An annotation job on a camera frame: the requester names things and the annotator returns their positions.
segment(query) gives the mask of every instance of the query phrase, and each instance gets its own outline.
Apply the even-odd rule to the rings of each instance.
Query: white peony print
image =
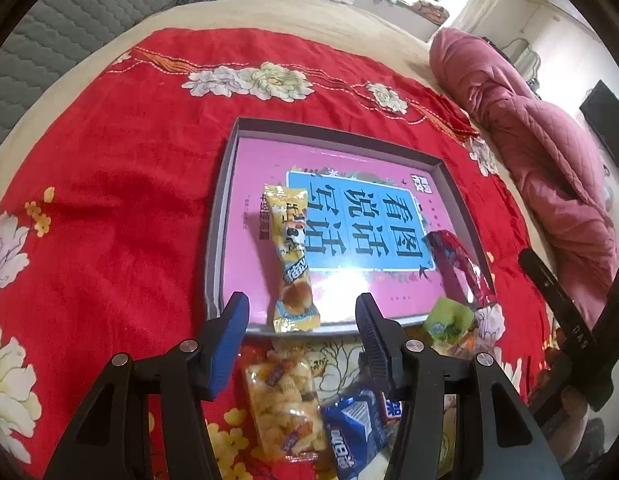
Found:
[[[132,57],[132,55],[129,52],[123,52],[119,57],[117,57],[114,61],[112,61],[112,64],[118,65],[119,63],[122,63],[123,61],[125,61],[126,59],[129,59],[130,57]]]
[[[496,157],[483,139],[472,137],[465,143],[465,147],[469,150],[469,158],[478,162],[483,176],[489,176],[490,173],[498,174]]]
[[[305,74],[298,70],[264,62],[260,68],[244,68],[238,72],[240,85],[262,101],[278,97],[287,103],[305,99],[314,90]]]
[[[405,115],[407,102],[391,88],[381,83],[368,83],[366,88],[374,95],[374,99],[382,108],[389,108],[393,112]]]
[[[513,387],[516,391],[521,393],[521,377],[523,376],[523,360],[519,357],[516,361],[516,368],[509,363],[503,362],[503,351],[500,347],[494,347],[494,358],[498,365],[503,369],[507,378],[512,381]]]
[[[36,374],[32,365],[23,368],[25,357],[25,349],[14,337],[7,345],[0,345],[0,443],[21,462],[30,463],[25,446],[12,436],[14,431],[31,438],[42,412],[32,392]]]
[[[27,227],[18,227],[15,216],[3,213],[0,216],[0,288],[12,283],[29,259],[20,250],[26,242]]]
[[[241,86],[241,79],[238,78],[238,72],[225,65],[221,65],[214,70],[203,70],[201,72],[192,72],[189,75],[190,80],[183,83],[183,88],[189,88],[190,94],[194,97],[202,97],[208,92],[214,95],[224,95],[232,97],[232,93],[247,94]]]
[[[326,400],[340,394],[359,376],[358,358],[363,351],[360,341],[336,337],[325,340],[319,352],[324,370],[314,377],[318,400]]]
[[[505,333],[503,308],[499,304],[480,308],[474,313],[474,319],[478,324],[478,336],[487,343],[489,348],[494,348],[496,342]]]

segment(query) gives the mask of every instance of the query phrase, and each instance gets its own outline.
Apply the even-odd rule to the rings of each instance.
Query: red candy wrapper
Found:
[[[471,260],[456,235],[442,230],[432,231],[426,238],[432,248],[436,266],[443,277],[448,298],[459,303],[467,303],[467,296],[454,272],[454,269],[459,269],[465,275],[469,290],[480,308],[496,303],[496,293],[490,288],[480,267]]]

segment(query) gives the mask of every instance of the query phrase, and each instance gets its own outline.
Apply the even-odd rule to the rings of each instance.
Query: metal screw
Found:
[[[425,345],[418,339],[410,339],[407,343],[405,343],[405,348],[407,348],[410,352],[422,352]]]
[[[123,366],[127,362],[127,354],[116,354],[112,357],[112,364],[114,366]]]
[[[194,339],[186,339],[181,341],[178,347],[181,349],[181,352],[193,352],[198,348],[198,343]]]
[[[490,354],[478,354],[476,356],[476,361],[483,366],[491,366],[494,364],[494,358]]]

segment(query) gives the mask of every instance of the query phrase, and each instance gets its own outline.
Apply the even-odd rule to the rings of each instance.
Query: pink blanket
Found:
[[[490,131],[556,250],[558,279],[593,326],[619,266],[619,245],[591,135],[536,99],[514,67],[476,36],[443,28],[430,64],[440,85]]]

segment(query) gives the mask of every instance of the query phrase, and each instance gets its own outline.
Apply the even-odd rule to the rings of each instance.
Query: blanket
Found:
[[[517,263],[530,245],[526,224],[504,182],[465,147],[477,134],[456,105],[367,57],[296,36],[168,28],[112,60],[0,202],[0,441],[37,478],[113,354],[162,354],[200,327],[198,267],[238,116],[443,158],[490,253],[507,325],[503,366],[522,396],[533,387],[549,330]],[[315,480],[311,465],[262,463],[246,408],[239,370],[204,406],[212,440],[232,443],[225,478]],[[164,464],[156,467],[164,478]]]
[[[430,64],[443,88],[489,129],[556,249],[558,279],[592,327],[619,267],[619,245],[591,135],[537,99],[509,61],[476,36],[442,29]]]

